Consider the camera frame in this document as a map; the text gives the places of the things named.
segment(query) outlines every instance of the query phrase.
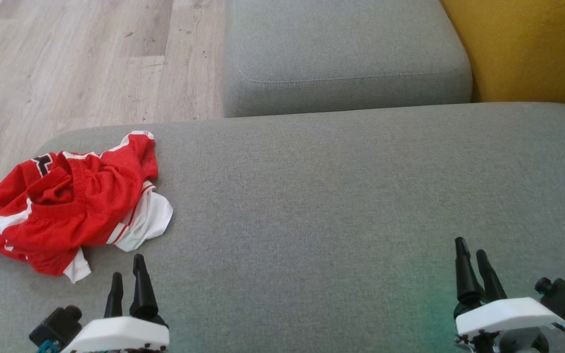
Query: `red jersey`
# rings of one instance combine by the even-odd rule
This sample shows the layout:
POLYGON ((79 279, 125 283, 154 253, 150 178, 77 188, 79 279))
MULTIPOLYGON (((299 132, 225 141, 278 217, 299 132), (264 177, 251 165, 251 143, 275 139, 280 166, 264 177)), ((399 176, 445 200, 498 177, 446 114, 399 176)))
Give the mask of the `red jersey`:
MULTIPOLYGON (((133 131, 99 155, 50 152, 25 161, 0 183, 0 253, 39 273, 62 275, 80 261, 80 246, 123 241, 134 215, 149 211, 135 206, 139 200, 150 205, 150 196, 145 201, 142 195, 153 190, 147 180, 157 175, 154 136, 147 131, 133 131)), ((173 210, 154 197, 166 203, 162 233, 173 210)), ((130 243, 139 246, 150 237, 141 236, 130 243)))

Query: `sofa seat cushion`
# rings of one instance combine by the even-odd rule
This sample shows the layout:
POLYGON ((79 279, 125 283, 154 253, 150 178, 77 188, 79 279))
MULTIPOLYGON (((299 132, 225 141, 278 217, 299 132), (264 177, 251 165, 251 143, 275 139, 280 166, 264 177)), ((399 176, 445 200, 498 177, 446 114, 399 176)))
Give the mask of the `sofa seat cushion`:
MULTIPOLYGON (((454 239, 510 297, 565 279, 565 105, 480 103, 78 130, 46 151, 154 133, 174 206, 145 255, 172 352, 456 353, 454 239)), ((0 256, 0 352, 57 306, 103 315, 132 257, 85 249, 76 284, 0 256)), ((543 331, 565 353, 565 334, 543 331)))
POLYGON ((438 0, 227 7, 227 117, 469 102, 468 57, 438 0))

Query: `laminate floorboard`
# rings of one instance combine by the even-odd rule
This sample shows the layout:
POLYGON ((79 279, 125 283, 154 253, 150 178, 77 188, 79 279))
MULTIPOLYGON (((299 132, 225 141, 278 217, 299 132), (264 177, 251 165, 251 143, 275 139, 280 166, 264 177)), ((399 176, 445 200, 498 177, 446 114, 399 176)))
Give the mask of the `laminate floorboard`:
POLYGON ((0 0, 0 181, 85 127, 220 119, 224 0, 0 0))

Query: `gray fabric upholstery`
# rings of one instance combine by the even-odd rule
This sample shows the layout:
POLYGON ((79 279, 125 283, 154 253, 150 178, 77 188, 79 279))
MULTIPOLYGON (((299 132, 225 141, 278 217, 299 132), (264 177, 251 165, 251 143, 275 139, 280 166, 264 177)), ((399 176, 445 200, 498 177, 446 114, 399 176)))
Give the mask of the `gray fabric upholstery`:
POLYGON ((438 0, 229 0, 224 114, 466 103, 468 57, 438 0))
MULTIPOLYGON (((101 127, 40 153, 157 139, 175 207, 146 256, 171 351, 461 352, 453 239, 484 248, 510 297, 565 279, 565 105, 485 103, 101 127)), ((0 256, 0 352, 31 352, 54 307, 103 314, 132 254, 85 251, 71 284, 0 256)), ((565 335, 545 332, 551 351, 565 335)))

